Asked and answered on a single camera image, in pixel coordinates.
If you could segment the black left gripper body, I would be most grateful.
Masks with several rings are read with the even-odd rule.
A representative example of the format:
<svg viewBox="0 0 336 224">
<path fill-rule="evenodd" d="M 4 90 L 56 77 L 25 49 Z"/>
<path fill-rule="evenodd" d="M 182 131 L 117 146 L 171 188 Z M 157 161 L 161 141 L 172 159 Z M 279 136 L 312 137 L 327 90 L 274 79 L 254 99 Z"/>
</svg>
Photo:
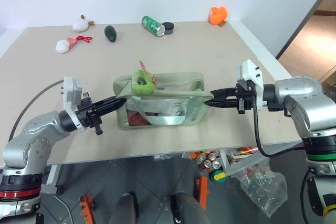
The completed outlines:
<svg viewBox="0 0 336 224">
<path fill-rule="evenodd" d="M 77 106 L 76 115 L 84 127 L 94 128 L 97 135 L 101 135 L 101 115 L 100 107 L 103 105 L 102 101 L 93 103 L 88 92 L 83 94 L 79 105 Z"/>
</svg>

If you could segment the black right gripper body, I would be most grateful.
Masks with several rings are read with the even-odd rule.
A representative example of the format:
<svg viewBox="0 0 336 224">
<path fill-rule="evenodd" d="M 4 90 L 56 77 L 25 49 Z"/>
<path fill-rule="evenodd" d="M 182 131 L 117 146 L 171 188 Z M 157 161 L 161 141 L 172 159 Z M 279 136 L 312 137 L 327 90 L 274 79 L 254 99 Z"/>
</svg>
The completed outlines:
<svg viewBox="0 0 336 224">
<path fill-rule="evenodd" d="M 235 94 L 238 100 L 237 111 L 239 114 L 245 114 L 246 110 L 254 108 L 257 94 L 255 84 L 252 81 L 247 81 L 246 88 L 240 84 L 236 84 Z"/>
</svg>

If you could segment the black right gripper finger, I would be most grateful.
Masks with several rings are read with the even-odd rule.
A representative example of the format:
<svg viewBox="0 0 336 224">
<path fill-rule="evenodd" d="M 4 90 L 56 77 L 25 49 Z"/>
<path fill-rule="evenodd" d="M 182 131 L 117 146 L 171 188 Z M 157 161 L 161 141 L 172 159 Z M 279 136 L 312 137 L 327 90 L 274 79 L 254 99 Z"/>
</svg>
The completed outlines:
<svg viewBox="0 0 336 224">
<path fill-rule="evenodd" d="M 238 99 L 211 99 L 204 103 L 208 106 L 222 109 L 238 107 Z"/>
<path fill-rule="evenodd" d="M 214 96 L 214 99 L 227 99 L 228 97 L 236 96 L 236 88 L 222 88 L 212 90 L 211 94 Z"/>
</svg>

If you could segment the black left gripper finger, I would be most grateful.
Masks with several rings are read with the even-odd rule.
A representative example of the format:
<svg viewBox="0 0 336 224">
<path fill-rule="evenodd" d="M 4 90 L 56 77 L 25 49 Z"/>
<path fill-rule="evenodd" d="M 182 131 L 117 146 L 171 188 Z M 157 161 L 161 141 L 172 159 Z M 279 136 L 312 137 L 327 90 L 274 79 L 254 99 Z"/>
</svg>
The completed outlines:
<svg viewBox="0 0 336 224">
<path fill-rule="evenodd" d="M 125 98 L 109 97 L 94 103 L 93 110 L 96 111 L 115 111 L 126 103 Z"/>
<path fill-rule="evenodd" d="M 98 119 L 101 116 L 116 111 L 121 107 L 122 105 L 120 104 L 101 104 L 101 105 L 92 104 L 87 107 L 87 118 L 90 118 L 91 120 Z"/>
</svg>

